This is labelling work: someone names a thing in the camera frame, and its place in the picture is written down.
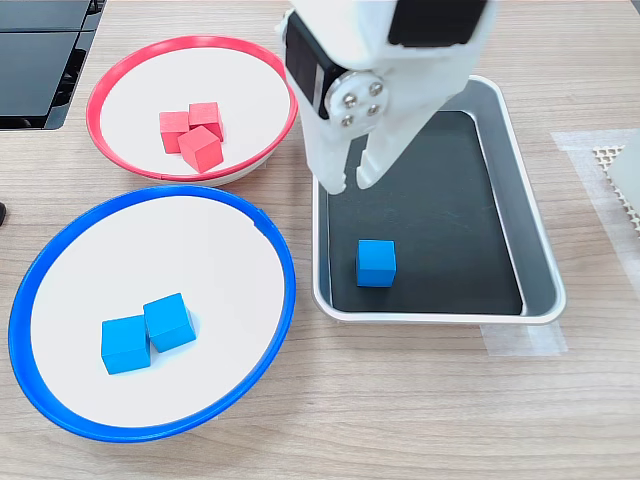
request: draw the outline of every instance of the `clear tape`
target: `clear tape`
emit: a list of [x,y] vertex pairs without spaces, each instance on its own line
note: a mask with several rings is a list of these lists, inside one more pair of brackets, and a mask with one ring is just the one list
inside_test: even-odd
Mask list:
[[481,325],[482,339],[489,356],[552,357],[565,353],[560,322],[547,325]]
[[560,150],[566,151],[598,214],[629,282],[640,298],[640,242],[629,216],[594,156],[594,147],[625,145],[637,129],[553,133]]

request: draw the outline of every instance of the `blue rim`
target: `blue rim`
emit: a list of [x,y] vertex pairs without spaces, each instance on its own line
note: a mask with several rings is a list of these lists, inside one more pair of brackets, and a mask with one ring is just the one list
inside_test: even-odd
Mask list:
[[[209,198],[240,210],[250,217],[267,237],[280,258],[285,290],[282,313],[276,332],[264,355],[254,369],[227,395],[209,407],[175,422],[152,427],[114,427],[87,420],[65,407],[49,390],[40,376],[31,349],[31,312],[33,302],[51,265],[80,234],[109,215],[138,203],[161,197],[191,196]],[[260,379],[275,358],[289,330],[296,298],[293,259],[287,244],[275,224],[260,209],[235,195],[208,187],[192,185],[158,186],[137,190],[94,207],[81,215],[56,235],[40,252],[25,274],[9,319],[9,357],[20,388],[31,403],[49,420],[60,427],[93,440],[104,442],[145,442],[182,433],[219,415],[233,405]]]

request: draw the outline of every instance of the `wooden block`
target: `wooden block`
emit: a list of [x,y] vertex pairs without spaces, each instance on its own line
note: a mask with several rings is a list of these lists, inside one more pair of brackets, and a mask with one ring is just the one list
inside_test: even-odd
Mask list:
[[180,153],[178,137],[188,131],[188,112],[160,112],[160,136],[166,153]]
[[198,173],[206,172],[222,163],[220,139],[203,126],[181,135],[178,144],[182,158]]
[[359,287],[390,287],[396,276],[396,249],[392,240],[359,240],[356,257]]
[[143,308],[151,342],[158,352],[166,352],[196,339],[191,315],[181,294],[147,303]]
[[109,375],[151,365],[144,316],[102,322],[102,361]]
[[217,102],[189,105],[189,125],[191,128],[205,127],[224,142],[224,128]]

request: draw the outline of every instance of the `red rim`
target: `red rim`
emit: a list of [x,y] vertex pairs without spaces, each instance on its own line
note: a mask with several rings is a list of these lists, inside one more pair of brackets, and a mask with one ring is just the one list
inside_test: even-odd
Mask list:
[[[271,144],[269,144],[269,146],[267,146],[267,148],[249,158],[248,160],[245,160],[238,165],[234,165],[233,167],[225,168],[224,170],[218,170],[215,172],[200,173],[196,175],[167,175],[164,173],[143,170],[126,162],[123,158],[118,156],[107,144],[104,137],[102,136],[102,129],[100,127],[100,113],[102,111],[102,106],[104,105],[104,101],[109,95],[109,92],[111,92],[111,89],[116,83],[120,81],[120,79],[126,73],[151,58],[176,50],[206,47],[227,48],[229,50],[237,50],[239,52],[249,54],[268,64],[278,73],[278,75],[280,75],[282,80],[285,82],[287,89],[289,90],[290,102],[289,116],[287,117],[285,126],[280,134],[273,142],[271,142]],[[280,60],[273,52],[270,52],[266,48],[256,45],[255,43],[247,42],[246,40],[240,40],[238,38],[218,37],[214,35],[193,35],[188,37],[172,38],[169,40],[164,40],[162,42],[154,43],[153,45],[149,45],[148,47],[132,53],[131,55],[120,60],[117,64],[111,67],[109,71],[105,73],[105,75],[100,79],[98,84],[93,89],[93,92],[91,92],[91,96],[89,97],[89,103],[87,104],[87,128],[89,130],[89,135],[91,136],[93,143],[95,143],[96,147],[98,147],[98,150],[100,150],[104,154],[104,156],[111,160],[113,163],[126,170],[129,170],[130,172],[137,173],[138,175],[142,175],[148,178],[155,178],[158,180],[171,180],[174,182],[201,182],[203,180],[212,180],[216,178],[223,178],[227,175],[232,175],[236,172],[244,170],[245,168],[264,158],[278,146],[278,144],[284,139],[284,137],[287,136],[287,134],[291,130],[291,127],[293,127],[293,122],[295,121],[297,114],[298,102],[296,101],[296,97],[293,94],[293,90],[291,90],[291,87],[287,83],[284,65],[282,63],[282,60]]]

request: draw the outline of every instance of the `wooden table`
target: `wooden table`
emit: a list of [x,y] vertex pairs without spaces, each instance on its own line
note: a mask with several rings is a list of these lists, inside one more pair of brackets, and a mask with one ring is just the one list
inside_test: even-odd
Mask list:
[[569,307],[560,357],[498,358],[478,327],[350,326],[311,298],[311,176],[296,126],[269,167],[229,186],[293,252],[294,323],[264,378],[221,418],[143,445],[61,430],[22,394],[7,322],[31,261],[64,225],[151,185],[94,147],[84,110],[117,60],[151,42],[224,34],[276,48],[270,1],[106,8],[65,126],[0,132],[0,477],[224,479],[640,478],[640,302],[551,133],[640,126],[640,17],[628,1],[502,2],[477,73],[500,85]]

